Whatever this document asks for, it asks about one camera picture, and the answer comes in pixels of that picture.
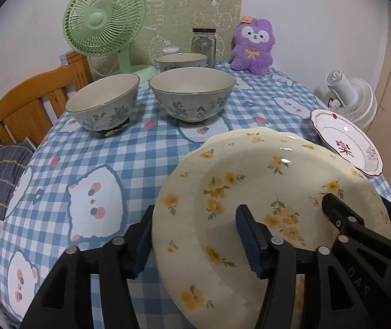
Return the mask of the purple plush bunny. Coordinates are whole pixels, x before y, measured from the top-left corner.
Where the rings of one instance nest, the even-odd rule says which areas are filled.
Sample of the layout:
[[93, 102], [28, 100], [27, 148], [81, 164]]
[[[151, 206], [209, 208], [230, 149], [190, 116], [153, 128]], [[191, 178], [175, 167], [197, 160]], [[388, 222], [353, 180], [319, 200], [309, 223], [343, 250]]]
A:
[[233, 35], [230, 67], [264, 76], [273, 64], [271, 50], [275, 45], [273, 28], [269, 20], [253, 19], [242, 22]]

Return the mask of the green cartoon board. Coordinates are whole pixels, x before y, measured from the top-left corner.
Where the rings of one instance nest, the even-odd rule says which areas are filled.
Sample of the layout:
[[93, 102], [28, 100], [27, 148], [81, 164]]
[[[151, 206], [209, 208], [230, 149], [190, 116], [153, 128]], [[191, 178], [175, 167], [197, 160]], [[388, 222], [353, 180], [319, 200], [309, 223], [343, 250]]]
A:
[[229, 61], [241, 6], [242, 0], [146, 0], [143, 27], [129, 46], [131, 64], [153, 66], [165, 48], [190, 52], [194, 28], [215, 29], [216, 60]]

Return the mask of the glass jar with black lid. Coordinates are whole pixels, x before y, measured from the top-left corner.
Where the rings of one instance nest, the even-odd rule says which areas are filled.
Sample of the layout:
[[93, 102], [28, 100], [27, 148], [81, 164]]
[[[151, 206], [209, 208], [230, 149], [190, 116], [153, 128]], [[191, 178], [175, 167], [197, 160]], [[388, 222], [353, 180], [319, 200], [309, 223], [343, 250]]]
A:
[[215, 28], [193, 28], [191, 51], [207, 57], [206, 66], [216, 66], [216, 30]]

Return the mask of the large scalloped yellow floral plate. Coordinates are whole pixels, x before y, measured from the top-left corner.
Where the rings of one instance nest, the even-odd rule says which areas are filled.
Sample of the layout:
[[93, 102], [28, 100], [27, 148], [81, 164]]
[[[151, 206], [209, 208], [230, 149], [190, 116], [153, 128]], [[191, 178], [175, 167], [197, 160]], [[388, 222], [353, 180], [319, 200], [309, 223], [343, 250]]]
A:
[[303, 249], [335, 239], [322, 211], [328, 194], [344, 200], [370, 229], [391, 235], [370, 181], [320, 146], [264, 128], [229, 134], [208, 126], [187, 136], [203, 146], [181, 173], [179, 293], [197, 328], [249, 328], [256, 321], [265, 282], [251, 272], [239, 241], [235, 209], [242, 203], [272, 235]]

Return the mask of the round yellow floral plate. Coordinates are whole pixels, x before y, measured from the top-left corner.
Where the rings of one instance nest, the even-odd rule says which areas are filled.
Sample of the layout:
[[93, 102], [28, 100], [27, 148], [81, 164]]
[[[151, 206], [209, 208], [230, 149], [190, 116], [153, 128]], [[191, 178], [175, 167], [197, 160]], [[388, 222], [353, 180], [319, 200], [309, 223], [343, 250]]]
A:
[[165, 180], [152, 246], [169, 296], [196, 328], [253, 328], [277, 272], [269, 255], [330, 248], [336, 197], [367, 229], [391, 239], [388, 212], [360, 171], [328, 149], [271, 129], [207, 140]]

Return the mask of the ceramic bowl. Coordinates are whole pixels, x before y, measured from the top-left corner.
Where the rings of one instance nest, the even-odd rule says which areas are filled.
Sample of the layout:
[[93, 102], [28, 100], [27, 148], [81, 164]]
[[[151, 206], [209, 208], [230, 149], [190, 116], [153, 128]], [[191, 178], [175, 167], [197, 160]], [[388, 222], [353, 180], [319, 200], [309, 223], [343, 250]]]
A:
[[166, 113], [187, 123], [199, 123], [219, 114], [235, 86], [235, 76], [202, 67], [167, 70], [149, 81]]
[[207, 57], [201, 53], [174, 53], [155, 60], [160, 72], [176, 68], [205, 67]]
[[137, 102], [140, 78], [119, 73], [88, 84], [69, 98], [65, 110], [84, 129], [106, 133], [119, 129]]

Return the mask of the green desk fan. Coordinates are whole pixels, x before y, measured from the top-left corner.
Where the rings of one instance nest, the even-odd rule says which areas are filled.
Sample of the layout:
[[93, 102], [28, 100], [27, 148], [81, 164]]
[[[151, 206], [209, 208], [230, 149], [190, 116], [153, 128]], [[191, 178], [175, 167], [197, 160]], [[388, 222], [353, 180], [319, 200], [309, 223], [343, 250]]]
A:
[[129, 46], [146, 15], [145, 0], [70, 0], [63, 16], [66, 42], [85, 56], [117, 54], [120, 73], [134, 73], [145, 83], [158, 74], [149, 65], [132, 66]]

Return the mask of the blue checkered tablecloth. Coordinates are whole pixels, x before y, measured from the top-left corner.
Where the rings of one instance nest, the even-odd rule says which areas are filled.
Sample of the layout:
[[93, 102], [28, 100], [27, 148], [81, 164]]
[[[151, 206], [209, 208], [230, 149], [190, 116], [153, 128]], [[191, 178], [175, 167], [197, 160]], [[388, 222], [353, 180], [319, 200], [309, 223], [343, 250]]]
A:
[[166, 177], [209, 137], [265, 126], [318, 136], [307, 120], [320, 101], [278, 70], [236, 73], [219, 116], [191, 126], [166, 114], [147, 84], [129, 127], [102, 137], [63, 115], [25, 168], [0, 239], [0, 302], [20, 325], [44, 278], [70, 245], [93, 249], [140, 220]]

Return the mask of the wooden bed headboard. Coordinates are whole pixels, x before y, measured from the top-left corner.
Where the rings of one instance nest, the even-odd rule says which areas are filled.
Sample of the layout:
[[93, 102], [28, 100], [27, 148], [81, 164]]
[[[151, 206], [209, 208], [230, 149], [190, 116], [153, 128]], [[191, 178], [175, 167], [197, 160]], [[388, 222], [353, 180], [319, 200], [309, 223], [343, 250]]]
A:
[[43, 98], [47, 97], [56, 117], [62, 116], [68, 102], [66, 88], [75, 91], [92, 82], [87, 57], [71, 51], [67, 64], [40, 73], [17, 85], [0, 100], [0, 143], [19, 143], [29, 138], [40, 144], [53, 123]]

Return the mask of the small red white plate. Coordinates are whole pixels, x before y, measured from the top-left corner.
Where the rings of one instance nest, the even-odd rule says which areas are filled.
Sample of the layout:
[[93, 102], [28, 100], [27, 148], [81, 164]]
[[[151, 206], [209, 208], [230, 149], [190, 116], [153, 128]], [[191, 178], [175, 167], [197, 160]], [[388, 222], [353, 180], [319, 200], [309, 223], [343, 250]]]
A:
[[325, 109], [313, 110], [311, 123], [325, 145], [369, 177], [382, 175], [384, 165], [372, 140], [345, 117]]

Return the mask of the white standing fan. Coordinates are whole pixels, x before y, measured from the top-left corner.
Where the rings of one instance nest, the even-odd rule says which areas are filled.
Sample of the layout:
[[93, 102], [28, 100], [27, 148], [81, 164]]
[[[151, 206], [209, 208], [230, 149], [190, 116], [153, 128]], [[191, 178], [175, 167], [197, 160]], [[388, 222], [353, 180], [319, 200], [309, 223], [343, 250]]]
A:
[[370, 84], [358, 77], [347, 77], [340, 70], [329, 73], [326, 84], [329, 92], [328, 108], [366, 130], [378, 108]]

